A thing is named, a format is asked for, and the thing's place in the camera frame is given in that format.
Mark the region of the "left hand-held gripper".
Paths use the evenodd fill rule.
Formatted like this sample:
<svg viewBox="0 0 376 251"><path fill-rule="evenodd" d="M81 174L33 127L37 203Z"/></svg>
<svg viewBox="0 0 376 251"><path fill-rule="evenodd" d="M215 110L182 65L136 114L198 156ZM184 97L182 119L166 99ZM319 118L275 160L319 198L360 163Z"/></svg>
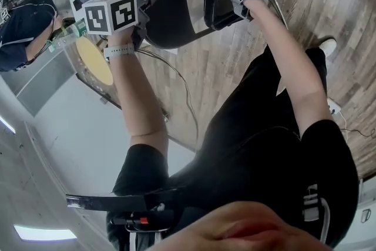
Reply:
<svg viewBox="0 0 376 251"><path fill-rule="evenodd" d="M86 30L91 35L111 36L134 27L133 43L140 48L146 37L145 10L157 0L90 0L82 5Z"/></svg>

